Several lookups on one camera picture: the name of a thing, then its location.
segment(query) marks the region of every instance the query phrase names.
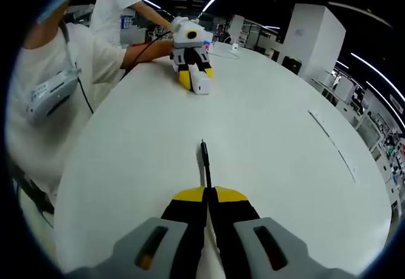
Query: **lab room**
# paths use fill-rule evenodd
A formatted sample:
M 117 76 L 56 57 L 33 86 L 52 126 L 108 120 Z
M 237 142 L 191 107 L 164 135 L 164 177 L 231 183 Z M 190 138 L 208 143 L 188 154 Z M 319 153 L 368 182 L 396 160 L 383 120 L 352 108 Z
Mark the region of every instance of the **lab room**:
M 400 267 L 399 0 L 8 9 L 13 277 L 347 279 Z

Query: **white wall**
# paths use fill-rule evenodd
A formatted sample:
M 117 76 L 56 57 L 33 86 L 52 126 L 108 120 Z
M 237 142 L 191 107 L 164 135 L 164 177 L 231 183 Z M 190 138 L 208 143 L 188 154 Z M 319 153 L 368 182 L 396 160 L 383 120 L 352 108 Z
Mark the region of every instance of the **white wall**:
M 247 37 L 246 47 L 253 49 L 254 46 L 256 45 L 256 42 L 258 41 L 258 37 L 259 37 L 258 29 L 250 31 L 249 36 Z
M 332 72 L 342 49 L 346 30 L 339 20 L 325 8 L 321 28 L 305 70 L 301 77 L 309 82 Z
M 342 48 L 346 30 L 325 6 L 296 4 L 284 43 L 270 46 L 302 63 L 298 75 L 307 82 L 332 72 Z
M 245 18 L 240 15 L 234 15 L 232 21 L 230 22 L 230 26 L 228 28 L 228 33 L 232 38 L 232 42 L 239 41 L 240 31 L 242 30 L 243 22 Z
M 265 37 L 264 35 L 260 35 L 258 46 L 265 48 L 266 49 L 266 54 L 270 53 L 271 49 L 271 42 L 276 41 L 276 36 L 275 35 L 269 35 L 268 37 Z
M 312 55 L 324 12 L 324 6 L 311 4 L 296 4 L 294 6 L 282 53 L 302 62 L 299 76 L 305 71 Z

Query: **white cabinet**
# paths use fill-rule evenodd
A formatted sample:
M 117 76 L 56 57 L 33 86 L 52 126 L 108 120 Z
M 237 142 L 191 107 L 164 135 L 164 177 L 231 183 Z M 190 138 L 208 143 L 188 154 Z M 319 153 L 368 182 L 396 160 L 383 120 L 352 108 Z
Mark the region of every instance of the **white cabinet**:
M 357 132 L 371 151 L 374 151 L 377 142 L 383 139 L 383 135 L 368 115 L 363 115 L 361 123 L 357 126 Z
M 336 86 L 335 95 L 339 99 L 348 103 L 350 102 L 350 98 L 352 97 L 355 89 L 356 86 L 354 86 L 352 81 L 350 81 L 348 78 L 342 77 Z
M 350 107 L 350 105 L 339 100 L 336 104 L 336 108 L 353 127 L 356 127 L 359 120 L 357 119 L 356 112 Z
M 393 205 L 393 203 L 395 202 L 400 203 L 399 193 L 394 181 L 392 181 L 392 179 L 388 180 L 388 182 L 385 184 L 385 187 L 387 188 L 388 196 L 390 198 L 390 204 Z
M 381 176 L 384 179 L 384 183 L 387 183 L 388 180 L 391 179 L 391 169 L 387 158 L 383 155 L 382 150 L 378 148 L 378 145 L 371 152 L 371 155 L 373 156 L 378 169 L 380 170 Z

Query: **white table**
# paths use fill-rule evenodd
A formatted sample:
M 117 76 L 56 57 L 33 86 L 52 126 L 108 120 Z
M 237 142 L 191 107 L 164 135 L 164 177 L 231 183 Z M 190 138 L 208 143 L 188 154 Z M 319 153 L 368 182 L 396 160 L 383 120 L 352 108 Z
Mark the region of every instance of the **white table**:
M 221 43 L 213 52 L 227 54 Z M 390 205 L 356 131 L 305 81 L 254 51 L 211 56 L 208 96 L 187 92 L 170 60 L 141 64 L 96 111 L 68 160 L 55 214 L 63 270 L 94 266 L 172 197 L 200 184 L 196 149 L 208 145 L 213 185 L 245 194 L 329 268 L 359 273 L 383 248 Z M 356 183 L 309 115 L 328 123 L 356 167 Z M 206 237 L 198 278 L 224 278 Z

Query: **ceiling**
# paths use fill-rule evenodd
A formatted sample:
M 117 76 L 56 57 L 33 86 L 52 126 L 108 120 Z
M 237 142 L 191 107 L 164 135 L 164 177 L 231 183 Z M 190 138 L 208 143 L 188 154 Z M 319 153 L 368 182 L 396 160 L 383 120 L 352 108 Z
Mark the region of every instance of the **ceiling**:
M 202 2 L 199 3 L 193 0 L 150 1 L 177 15 L 191 12 L 199 13 L 209 0 L 200 0 Z M 328 4 L 330 1 L 371 12 L 391 24 L 392 28 L 360 12 L 331 6 Z M 398 101 L 402 101 L 392 88 L 383 81 L 382 77 L 351 56 L 351 53 L 355 53 L 367 60 L 390 79 L 402 93 L 405 93 L 405 78 L 401 69 L 401 55 L 405 55 L 405 48 L 402 47 L 404 45 L 402 33 L 404 27 L 400 14 L 403 12 L 402 0 L 216 0 L 209 7 L 207 13 L 228 18 L 238 14 L 262 25 L 280 27 L 279 33 L 283 37 L 288 29 L 295 3 L 327 6 L 346 29 L 339 61 L 346 64 L 349 69 L 341 67 L 342 70 L 363 84 L 364 87 L 367 87 L 366 81 L 369 81 L 388 100 L 389 94 L 393 94 Z

